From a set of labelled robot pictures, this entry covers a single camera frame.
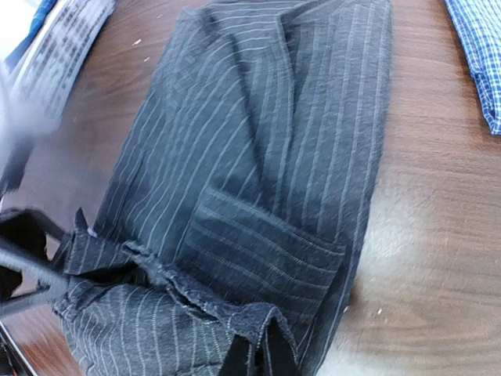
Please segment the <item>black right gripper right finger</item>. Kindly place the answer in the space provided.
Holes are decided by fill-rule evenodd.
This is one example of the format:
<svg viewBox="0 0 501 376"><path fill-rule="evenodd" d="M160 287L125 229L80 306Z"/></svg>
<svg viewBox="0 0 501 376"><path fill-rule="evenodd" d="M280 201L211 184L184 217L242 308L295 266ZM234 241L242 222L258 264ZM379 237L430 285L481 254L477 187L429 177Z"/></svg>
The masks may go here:
<svg viewBox="0 0 501 376"><path fill-rule="evenodd" d="M276 319L270 321L265 337L265 374L269 376L300 376L294 352Z"/></svg>

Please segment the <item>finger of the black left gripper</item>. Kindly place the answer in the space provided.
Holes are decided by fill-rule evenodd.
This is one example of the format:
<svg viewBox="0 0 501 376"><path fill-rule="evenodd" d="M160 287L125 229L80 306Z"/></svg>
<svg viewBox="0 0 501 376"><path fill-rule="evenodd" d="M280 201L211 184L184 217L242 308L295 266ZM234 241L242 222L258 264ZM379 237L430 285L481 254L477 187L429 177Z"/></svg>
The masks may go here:
<svg viewBox="0 0 501 376"><path fill-rule="evenodd" d="M35 208L11 208L1 213L1 289L15 290L29 269L59 274L65 281L83 281L82 277L63 272L63 267L49 260L47 239L62 241L67 233L44 212Z"/></svg>
<svg viewBox="0 0 501 376"><path fill-rule="evenodd" d="M39 288L23 295L17 295L1 301L1 319L32 309L37 306L52 304L55 300L63 296L67 289L66 284L50 285Z"/></svg>

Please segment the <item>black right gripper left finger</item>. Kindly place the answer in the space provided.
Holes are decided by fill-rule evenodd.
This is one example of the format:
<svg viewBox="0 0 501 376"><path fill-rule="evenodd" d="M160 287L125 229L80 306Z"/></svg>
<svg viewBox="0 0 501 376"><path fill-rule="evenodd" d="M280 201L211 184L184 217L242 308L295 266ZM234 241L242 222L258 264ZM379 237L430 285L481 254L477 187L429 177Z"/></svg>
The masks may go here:
<svg viewBox="0 0 501 376"><path fill-rule="evenodd" d="M234 336L218 375L254 375L254 348L246 338Z"/></svg>

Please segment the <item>black pinstriped long sleeve shirt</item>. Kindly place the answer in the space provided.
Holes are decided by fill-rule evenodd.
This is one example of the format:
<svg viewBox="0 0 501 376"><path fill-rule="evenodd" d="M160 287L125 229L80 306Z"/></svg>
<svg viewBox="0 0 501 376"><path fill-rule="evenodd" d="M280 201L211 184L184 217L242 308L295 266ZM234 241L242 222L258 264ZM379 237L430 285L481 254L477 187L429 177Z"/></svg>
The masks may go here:
<svg viewBox="0 0 501 376"><path fill-rule="evenodd" d="M178 18L95 225L56 253L53 308L87 375L265 374L276 319L301 375L348 304L390 97L388 1L213 1Z"/></svg>

